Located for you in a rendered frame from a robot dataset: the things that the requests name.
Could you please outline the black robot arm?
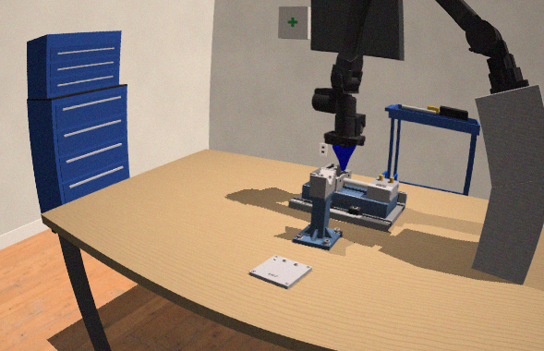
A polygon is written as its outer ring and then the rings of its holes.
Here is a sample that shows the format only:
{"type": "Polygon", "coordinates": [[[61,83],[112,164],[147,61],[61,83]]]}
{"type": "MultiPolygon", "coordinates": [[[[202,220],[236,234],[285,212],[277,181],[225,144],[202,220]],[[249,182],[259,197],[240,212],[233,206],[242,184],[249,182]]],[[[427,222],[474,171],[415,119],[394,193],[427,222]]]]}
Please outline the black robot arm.
{"type": "MultiPolygon", "coordinates": [[[[342,119],[355,116],[355,137],[363,133],[366,125],[366,115],[357,114],[357,99],[352,93],[359,93],[373,1],[350,0],[342,45],[336,63],[332,65],[332,88],[317,88],[312,97],[312,106],[316,111],[341,115],[342,119]]],[[[516,67],[514,55],[509,54],[506,42],[496,28],[481,19],[464,0],[435,1],[465,31],[471,47],[468,50],[476,50],[476,54],[490,57],[487,59],[492,87],[490,94],[529,86],[528,80],[523,79],[520,67],[516,67]]]]}

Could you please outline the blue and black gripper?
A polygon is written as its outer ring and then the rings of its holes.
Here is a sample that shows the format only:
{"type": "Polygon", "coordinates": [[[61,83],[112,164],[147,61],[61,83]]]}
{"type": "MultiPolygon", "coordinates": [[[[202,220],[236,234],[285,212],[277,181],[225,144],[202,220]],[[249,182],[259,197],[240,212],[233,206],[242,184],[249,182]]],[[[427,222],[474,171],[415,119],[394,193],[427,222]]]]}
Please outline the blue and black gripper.
{"type": "Polygon", "coordinates": [[[356,144],[364,146],[366,136],[359,135],[355,137],[355,132],[355,116],[345,116],[345,119],[342,119],[341,115],[335,115],[335,133],[334,130],[324,133],[324,143],[332,144],[332,148],[337,156],[342,171],[347,167],[348,161],[356,148],[356,144]],[[346,157],[347,152],[348,154],[346,157]]]}

